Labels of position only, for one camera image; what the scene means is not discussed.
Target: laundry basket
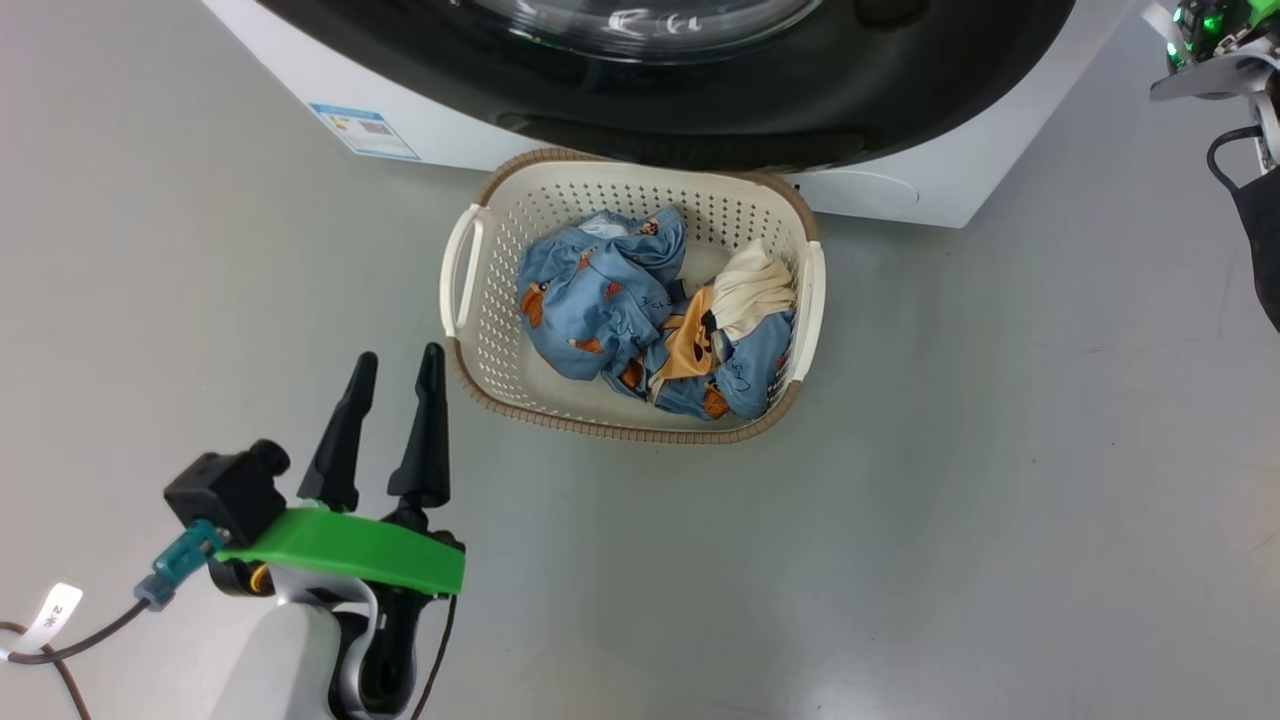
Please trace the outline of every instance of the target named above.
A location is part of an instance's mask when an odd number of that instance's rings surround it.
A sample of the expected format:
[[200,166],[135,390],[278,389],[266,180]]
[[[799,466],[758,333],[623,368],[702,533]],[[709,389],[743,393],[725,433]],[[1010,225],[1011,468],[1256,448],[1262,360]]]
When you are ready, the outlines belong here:
[[[690,283],[712,279],[733,250],[756,238],[791,269],[791,347],[771,388],[769,410],[756,420],[675,415],[622,396],[599,378],[561,377],[521,324],[516,274],[526,247],[599,210],[641,218],[671,204],[687,225],[681,277]],[[444,251],[440,320],[452,365],[480,405],[548,428],[680,445],[755,437],[795,402],[818,345],[826,265],[815,238],[817,223],[804,200],[772,176],[664,170],[567,150],[527,152],[494,172]]]

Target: blue and white sticker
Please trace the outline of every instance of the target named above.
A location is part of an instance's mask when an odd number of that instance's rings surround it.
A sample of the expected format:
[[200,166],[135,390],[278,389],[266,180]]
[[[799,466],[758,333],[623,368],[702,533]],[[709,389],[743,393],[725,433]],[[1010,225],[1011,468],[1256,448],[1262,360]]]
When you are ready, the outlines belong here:
[[378,113],[335,105],[316,105],[315,102],[311,104],[311,109],[353,152],[372,158],[422,160],[387,122],[387,118]]

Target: gray floor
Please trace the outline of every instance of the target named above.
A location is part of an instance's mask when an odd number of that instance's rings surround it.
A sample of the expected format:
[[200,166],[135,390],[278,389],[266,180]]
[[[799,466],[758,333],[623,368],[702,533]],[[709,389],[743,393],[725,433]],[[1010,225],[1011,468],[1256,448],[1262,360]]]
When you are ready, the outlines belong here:
[[[77,583],[64,639],[177,532],[175,471],[260,436],[305,464],[366,348],[388,507],[481,182],[349,155],[196,0],[78,5],[0,0],[0,616]],[[822,343],[767,436],[614,445],[454,393],[436,519],[471,564],[429,716],[1274,719],[1280,336],[1202,165],[1243,108],[1147,105],[1148,32],[969,228],[823,219]],[[266,609],[197,579],[73,669],[101,719],[202,717]],[[0,714],[72,716],[26,667]]]

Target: basket handle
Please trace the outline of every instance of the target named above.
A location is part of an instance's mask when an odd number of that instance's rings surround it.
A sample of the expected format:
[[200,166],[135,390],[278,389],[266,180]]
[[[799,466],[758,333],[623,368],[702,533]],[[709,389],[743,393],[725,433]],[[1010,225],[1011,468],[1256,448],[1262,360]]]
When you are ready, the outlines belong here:
[[827,305],[827,259],[822,245],[809,242],[805,255],[805,306],[800,313],[800,325],[796,328],[796,354],[792,361],[792,380],[804,380],[818,350],[818,334],[822,332],[822,311]]
[[[488,208],[472,202],[471,208],[467,208],[467,211],[458,218],[458,224],[453,225],[449,243],[444,246],[444,261],[440,264],[440,324],[444,325],[444,334],[448,337],[457,337],[458,328],[467,324],[471,296],[476,286],[476,269],[480,266],[481,238],[485,236],[485,228],[493,227],[492,219]],[[466,281],[462,283],[462,307],[454,307],[453,281],[458,277],[462,246],[468,237],[471,240],[471,260],[467,264]]]

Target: white cable label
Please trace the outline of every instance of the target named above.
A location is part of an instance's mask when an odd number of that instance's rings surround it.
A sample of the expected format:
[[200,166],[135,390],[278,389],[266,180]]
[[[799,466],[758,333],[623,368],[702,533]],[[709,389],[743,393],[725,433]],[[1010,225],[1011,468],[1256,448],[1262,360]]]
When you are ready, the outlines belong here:
[[0,650],[0,660],[9,660],[10,652],[40,655],[40,648],[49,644],[54,635],[63,629],[63,625],[70,620],[72,612],[76,611],[76,606],[79,605],[83,596],[84,593],[79,588],[73,588],[67,583],[54,585],[54,589],[49,591],[49,596],[45,597],[45,605],[40,609],[36,621],[31,624],[31,629],[18,638],[13,647]]

